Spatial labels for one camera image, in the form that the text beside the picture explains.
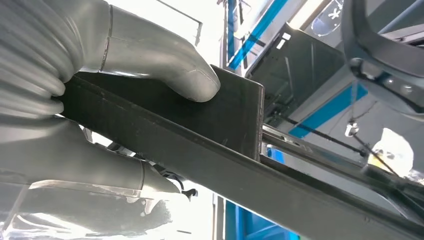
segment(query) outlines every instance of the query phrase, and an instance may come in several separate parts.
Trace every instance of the machine part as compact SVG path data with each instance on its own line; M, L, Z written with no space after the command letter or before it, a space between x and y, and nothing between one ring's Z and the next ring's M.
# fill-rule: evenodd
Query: machine part
M424 25L379 35L372 31L366 16L366 0L344 1L341 32L346 62L359 82L379 100L424 121L424 50L415 47L422 45ZM352 64L352 60L359 60L361 66ZM393 82L400 82L400 87L393 88Z
M98 133L122 144L116 141L118 133L125 132L128 139L134 134L144 134L142 131L133 132L137 116L132 111L142 108L249 158L258 159L264 88L229 71L212 67L220 79L221 89L212 100L201 104L184 99L156 80L139 81L80 72L66 84L66 93L59 98L65 105L63 115L95 132L101 130ZM121 118L124 117L121 113L117 116L112 112L124 105L128 109L124 113L127 119ZM131 122L117 124L116 117ZM141 156L154 161L149 156Z
M219 116L220 127L229 131L246 123L249 119L246 116L255 116L249 113L250 111L256 114L262 112L260 99L262 99L263 89L259 84L224 70L215 69L215 71L222 84L216 97L199 108L193 109L188 106L192 107L197 103L186 101L176 94L170 94L169 98L175 100L169 102L175 104L167 106L185 109L185 111L172 111L168 113L168 119L160 116L162 115L159 111L160 104L157 103L159 110L153 113L142 107L141 101L140 103L136 101L144 94L140 91L137 94L131 91L135 85L127 85L116 91L126 95L113 94L113 87L108 87L106 90L106 87L101 87L98 83L110 84L116 81L107 79L117 77L79 73L67 84L67 92L61 97L66 106L63 114L166 169L303 236L316 240L422 239L424 227L399 214L361 200L272 159L266 161L266 157L264 159L262 155L261 163L220 144L222 140L218 138L218 132L221 131L219 126L213 127L215 132L206 131L202 128L211 128L211 125L206 124L208 121L196 121L196 132L205 131L210 137L215 137L215 140L218 140L216 142L194 132L195 124L184 126L169 120L182 121L182 118L193 120L196 115L198 120L201 119L200 116ZM226 84L231 82L234 84L233 88L227 88ZM160 92L161 89L166 88L162 86L140 89L145 89L146 92L148 90ZM256 99L254 101L258 104L255 107L239 102L240 100L253 101L253 99ZM242 106L246 108L249 106L250 110L243 109L245 115L239 115L244 116L241 118L243 121L233 124L230 113L238 112ZM255 116L249 121L257 124L256 119ZM251 127L242 127L243 133L252 134L250 131L255 129L252 127L254 124L248 126ZM291 142L281 141L280 137L271 133L270 128L264 128L266 129L263 133L264 141L280 146L284 153L299 158L300 161L320 166L374 191L392 189L386 184L361 174L363 165L358 162L349 161L307 143L303 144L302 140L293 137ZM281 206L285 206L284 214L278 211Z
M358 123L355 121L350 121L346 126L346 131L344 132L344 135L348 138L353 137L356 135L359 131Z
M406 193L410 189L417 190L414 182L400 178L396 173L393 176L389 172L373 166L350 163L349 160L345 160L335 153L314 146L301 139L293 141L289 136L269 126L264 126L263 129L265 143L272 143L274 149L279 149L285 154L305 160L310 164L320 167L322 170L337 174L342 178L349 179L353 183L356 182L372 190L392 205L406 219L424 226L424 204L421 204L420 201L420 198L424 197L424 195L417 199Z
M265 88L264 122L279 126L344 63L339 50L284 24L246 73Z

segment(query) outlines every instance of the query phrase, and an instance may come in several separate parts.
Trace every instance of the blue metal frame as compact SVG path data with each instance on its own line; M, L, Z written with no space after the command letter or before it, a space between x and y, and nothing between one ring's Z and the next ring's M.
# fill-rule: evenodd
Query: blue metal frame
M288 0L274 0L271 5L269 6L268 10L265 12L265 14L262 16L262 18L257 23L256 27L253 29L249 37L247 37L246 41L243 42L240 49L237 50L237 52L230 54L228 52L228 67L230 69L237 69L240 65L240 63L245 59L249 51L252 49L252 47L255 45L255 43L258 41L259 38L261 38L262 34L265 32L265 30L268 28L268 26L271 24L271 22L274 20L274 18L277 16L277 14L280 12L280 10L283 8L283 6L287 3ZM228 16L230 16L231 11L234 9L228 9ZM230 23L234 23L233 21L234 15L232 17L228 18L228 47L230 47L230 42L234 43L234 31L230 32Z

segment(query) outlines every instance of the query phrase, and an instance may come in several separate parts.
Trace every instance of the black plastic part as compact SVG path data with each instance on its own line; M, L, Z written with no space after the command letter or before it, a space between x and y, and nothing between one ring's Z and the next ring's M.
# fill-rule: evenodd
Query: black plastic part
M390 40L374 32L367 19L367 0L345 0L343 4L341 35L346 62L360 59L378 67L386 74L405 81L409 87L424 86L424 50ZM382 82L353 73L369 92L389 107L411 118L424 121L423 108L403 97Z
M258 159L263 87L212 67L221 88L212 100L203 103L187 100L157 80L79 72L66 84L66 92L60 97L65 107L63 116L123 144L144 134L137 132L136 113L149 111L153 118L159 115Z

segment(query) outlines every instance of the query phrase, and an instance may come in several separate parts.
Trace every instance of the workshop background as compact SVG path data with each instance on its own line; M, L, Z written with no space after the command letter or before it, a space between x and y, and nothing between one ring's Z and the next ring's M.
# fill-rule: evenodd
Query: workshop background
M299 127L305 125L356 149L345 136L349 120L370 147L387 128L413 150L413 169L424 173L423 123L379 102L356 84L345 66L340 32L343 0L108 0L187 39L208 63L265 86L264 122L336 152L366 162L358 152ZM379 33L424 23L424 0L368 0L368 20ZM383 208L376 193L274 149L268 155L321 181L353 192ZM209 190L192 201L193 239L304 239ZM284 214L284 206L276 209Z

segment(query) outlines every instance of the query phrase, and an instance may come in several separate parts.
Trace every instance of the dark metal plate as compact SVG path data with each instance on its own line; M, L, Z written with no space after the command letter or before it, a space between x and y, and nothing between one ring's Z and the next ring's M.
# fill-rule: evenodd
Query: dark metal plate
M140 107L257 159L262 137L263 87L212 67L221 88L212 100L204 103L187 100L157 80L79 72L66 84L66 92L60 97L65 109L63 115L123 144L116 139L117 131L122 128L136 131L136 119L129 114L121 123L124 125L119 126L116 118ZM126 137L140 136L133 132Z

